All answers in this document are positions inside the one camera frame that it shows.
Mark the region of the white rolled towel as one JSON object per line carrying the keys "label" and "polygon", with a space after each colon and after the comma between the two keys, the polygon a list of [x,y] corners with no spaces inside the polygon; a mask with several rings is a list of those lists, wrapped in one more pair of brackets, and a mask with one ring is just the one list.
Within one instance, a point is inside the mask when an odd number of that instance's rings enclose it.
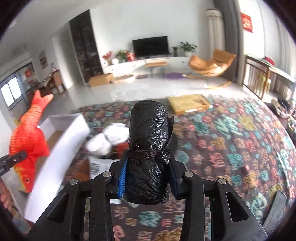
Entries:
{"label": "white rolled towel", "polygon": [[92,137],[85,148],[95,156],[107,156],[113,147],[128,140],[130,129],[123,123],[112,123]]}

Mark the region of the white storage box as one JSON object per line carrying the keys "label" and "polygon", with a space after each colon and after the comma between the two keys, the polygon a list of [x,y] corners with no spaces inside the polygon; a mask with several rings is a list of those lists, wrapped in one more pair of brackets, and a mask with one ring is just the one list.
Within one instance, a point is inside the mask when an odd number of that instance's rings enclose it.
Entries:
{"label": "white storage box", "polygon": [[70,164],[90,133],[81,113],[52,115],[41,124],[41,130],[50,155],[36,163],[37,177],[32,192],[25,194],[19,190],[21,183],[14,169],[3,178],[20,215],[33,223],[58,194]]}

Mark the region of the orange fish plush toy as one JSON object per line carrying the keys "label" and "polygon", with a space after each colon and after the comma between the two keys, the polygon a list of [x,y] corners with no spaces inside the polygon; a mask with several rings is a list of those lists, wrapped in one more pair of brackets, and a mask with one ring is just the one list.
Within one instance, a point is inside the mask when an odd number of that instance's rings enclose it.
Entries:
{"label": "orange fish plush toy", "polygon": [[21,184],[19,189],[25,193],[32,192],[36,177],[36,161],[50,154],[45,135],[39,128],[39,121],[53,98],[53,94],[42,97],[39,90],[35,91],[30,109],[22,116],[20,124],[11,136],[9,154],[12,156],[21,151],[27,153],[27,157],[14,166]]}

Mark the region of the small wooden bench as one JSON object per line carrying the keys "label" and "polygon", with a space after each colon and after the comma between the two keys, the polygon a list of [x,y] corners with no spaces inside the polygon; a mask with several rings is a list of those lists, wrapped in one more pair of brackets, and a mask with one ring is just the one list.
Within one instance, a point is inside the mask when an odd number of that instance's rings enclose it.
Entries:
{"label": "small wooden bench", "polygon": [[150,62],[150,63],[146,63],[144,66],[146,68],[150,69],[150,74],[153,75],[153,68],[155,67],[162,67],[163,68],[163,72],[165,72],[165,66],[167,66],[168,63],[166,61],[160,61],[160,62]]}

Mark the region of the round wooden tray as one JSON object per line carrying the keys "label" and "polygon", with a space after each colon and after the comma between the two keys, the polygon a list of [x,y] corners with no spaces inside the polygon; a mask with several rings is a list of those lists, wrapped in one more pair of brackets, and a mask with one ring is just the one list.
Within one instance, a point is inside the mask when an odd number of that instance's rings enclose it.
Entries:
{"label": "round wooden tray", "polygon": [[111,83],[113,84],[117,84],[117,83],[133,83],[135,80],[135,76],[133,74],[129,74],[129,75],[123,75],[123,76],[118,76],[118,77],[114,77],[111,80]]}

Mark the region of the purple round floor mat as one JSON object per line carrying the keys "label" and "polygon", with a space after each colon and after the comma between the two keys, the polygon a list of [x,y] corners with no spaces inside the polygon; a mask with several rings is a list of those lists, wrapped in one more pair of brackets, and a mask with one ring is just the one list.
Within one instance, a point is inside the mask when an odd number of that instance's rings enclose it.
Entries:
{"label": "purple round floor mat", "polygon": [[170,79],[170,80],[178,80],[178,79],[184,79],[185,78],[185,76],[184,76],[184,74],[182,74],[182,73],[178,73],[178,72],[171,72],[171,73],[166,73],[165,75],[164,75],[164,77],[166,78],[166,79]]}

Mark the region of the black plastic bag roll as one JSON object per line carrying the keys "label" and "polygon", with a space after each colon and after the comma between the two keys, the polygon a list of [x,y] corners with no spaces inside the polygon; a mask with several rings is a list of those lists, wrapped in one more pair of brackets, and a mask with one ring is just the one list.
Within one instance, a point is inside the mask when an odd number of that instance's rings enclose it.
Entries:
{"label": "black plastic bag roll", "polygon": [[143,205],[168,200],[170,142],[174,118],[153,100],[136,103],[131,111],[124,199]]}

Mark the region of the wooden dining chair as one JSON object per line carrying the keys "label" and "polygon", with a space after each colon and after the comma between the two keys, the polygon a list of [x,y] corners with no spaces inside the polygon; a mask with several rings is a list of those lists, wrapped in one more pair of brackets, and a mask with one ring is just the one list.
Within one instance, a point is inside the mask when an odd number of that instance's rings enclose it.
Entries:
{"label": "wooden dining chair", "polygon": [[46,87],[50,93],[52,93],[52,89],[56,89],[59,94],[63,94],[66,91],[66,87],[63,84],[62,76],[59,70],[52,73]]}

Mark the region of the white tv cabinet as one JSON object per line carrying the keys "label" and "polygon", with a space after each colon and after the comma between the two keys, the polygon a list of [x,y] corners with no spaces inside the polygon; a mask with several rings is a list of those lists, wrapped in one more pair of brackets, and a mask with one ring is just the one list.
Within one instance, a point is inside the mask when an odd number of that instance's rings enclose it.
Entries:
{"label": "white tv cabinet", "polygon": [[118,63],[103,67],[104,74],[112,73],[114,77],[124,75],[165,75],[172,72],[187,74],[191,72],[189,57],[164,57],[141,59],[131,62]]}

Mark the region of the white standing air conditioner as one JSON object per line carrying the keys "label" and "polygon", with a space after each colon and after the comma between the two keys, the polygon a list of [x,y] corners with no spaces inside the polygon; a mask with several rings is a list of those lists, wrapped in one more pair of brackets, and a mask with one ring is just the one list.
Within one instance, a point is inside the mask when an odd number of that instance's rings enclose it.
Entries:
{"label": "white standing air conditioner", "polygon": [[207,9],[206,14],[209,26],[210,58],[212,58],[215,48],[226,50],[224,20],[218,9]]}

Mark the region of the black display cabinet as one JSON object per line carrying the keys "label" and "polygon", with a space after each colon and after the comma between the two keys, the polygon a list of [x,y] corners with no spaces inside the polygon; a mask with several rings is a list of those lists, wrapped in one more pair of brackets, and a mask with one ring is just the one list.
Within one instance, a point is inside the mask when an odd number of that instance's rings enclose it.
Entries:
{"label": "black display cabinet", "polygon": [[91,22],[90,10],[69,21],[70,31],[85,83],[103,73],[95,36]]}

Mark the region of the green potted plant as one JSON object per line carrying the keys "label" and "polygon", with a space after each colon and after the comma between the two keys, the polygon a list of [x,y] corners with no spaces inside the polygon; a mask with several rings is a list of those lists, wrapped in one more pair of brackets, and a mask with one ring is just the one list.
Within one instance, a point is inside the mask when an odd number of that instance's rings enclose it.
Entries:
{"label": "green potted plant", "polygon": [[184,52],[186,57],[191,57],[197,49],[197,45],[190,44],[189,42],[181,42],[180,41],[180,49]]}

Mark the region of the cardboard box on floor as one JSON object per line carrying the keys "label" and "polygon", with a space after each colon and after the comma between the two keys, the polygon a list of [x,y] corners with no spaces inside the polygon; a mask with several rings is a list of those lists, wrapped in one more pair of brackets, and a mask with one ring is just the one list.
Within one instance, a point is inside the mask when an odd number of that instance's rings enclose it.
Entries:
{"label": "cardboard box on floor", "polygon": [[90,78],[88,83],[91,87],[96,87],[100,85],[110,84],[113,78],[114,76],[112,73],[107,73]]}

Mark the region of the red flower arrangement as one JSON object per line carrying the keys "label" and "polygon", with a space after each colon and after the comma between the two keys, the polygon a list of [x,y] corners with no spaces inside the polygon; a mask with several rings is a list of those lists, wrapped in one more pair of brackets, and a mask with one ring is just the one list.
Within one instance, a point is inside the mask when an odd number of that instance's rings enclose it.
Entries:
{"label": "red flower arrangement", "polygon": [[108,51],[105,55],[102,56],[104,61],[107,62],[108,66],[112,65],[111,58],[112,58],[113,51]]}

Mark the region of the red wall decoration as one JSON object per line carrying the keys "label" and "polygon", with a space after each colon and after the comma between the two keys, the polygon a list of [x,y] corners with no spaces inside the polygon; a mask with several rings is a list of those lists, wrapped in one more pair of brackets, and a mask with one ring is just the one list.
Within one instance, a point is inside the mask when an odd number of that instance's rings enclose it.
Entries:
{"label": "red wall decoration", "polygon": [[240,13],[240,15],[241,15],[243,29],[252,33],[253,26],[252,26],[251,17],[249,15],[244,14],[244,13]]}

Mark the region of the wooden slatted chair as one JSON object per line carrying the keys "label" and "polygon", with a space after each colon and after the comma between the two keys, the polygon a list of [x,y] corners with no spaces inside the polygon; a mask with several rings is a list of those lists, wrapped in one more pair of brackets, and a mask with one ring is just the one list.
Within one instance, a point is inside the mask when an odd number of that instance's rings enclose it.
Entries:
{"label": "wooden slatted chair", "polygon": [[271,75],[271,65],[263,60],[245,55],[243,85],[261,100],[263,99]]}

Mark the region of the yellow flat box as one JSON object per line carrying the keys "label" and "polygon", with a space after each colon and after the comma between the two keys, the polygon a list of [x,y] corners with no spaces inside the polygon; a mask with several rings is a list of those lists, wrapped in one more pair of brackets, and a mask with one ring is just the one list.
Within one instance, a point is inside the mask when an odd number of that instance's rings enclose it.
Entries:
{"label": "yellow flat box", "polygon": [[168,97],[168,101],[177,115],[208,109],[211,105],[201,94]]}

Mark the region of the black television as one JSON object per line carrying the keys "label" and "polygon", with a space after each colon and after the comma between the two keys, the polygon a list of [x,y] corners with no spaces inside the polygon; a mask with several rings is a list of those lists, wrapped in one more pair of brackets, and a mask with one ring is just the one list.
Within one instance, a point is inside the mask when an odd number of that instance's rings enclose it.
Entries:
{"label": "black television", "polygon": [[167,36],[132,40],[132,46],[137,58],[169,54]]}

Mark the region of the white barcode package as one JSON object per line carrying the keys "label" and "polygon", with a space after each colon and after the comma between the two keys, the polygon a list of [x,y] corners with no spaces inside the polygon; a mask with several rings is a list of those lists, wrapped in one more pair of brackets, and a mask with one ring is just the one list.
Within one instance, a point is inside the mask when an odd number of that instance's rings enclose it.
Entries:
{"label": "white barcode package", "polygon": [[119,161],[119,159],[99,159],[93,156],[88,157],[90,179],[94,179],[97,175],[108,171],[112,163]]}

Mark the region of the orange lounge chair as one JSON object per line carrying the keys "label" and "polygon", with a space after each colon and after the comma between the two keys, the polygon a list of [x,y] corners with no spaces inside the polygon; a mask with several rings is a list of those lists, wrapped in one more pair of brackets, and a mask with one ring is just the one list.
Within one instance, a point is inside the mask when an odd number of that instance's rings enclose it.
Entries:
{"label": "orange lounge chair", "polygon": [[222,75],[231,66],[236,58],[236,54],[215,48],[213,58],[204,60],[193,55],[189,60],[189,67],[194,72],[206,77],[217,77]]}

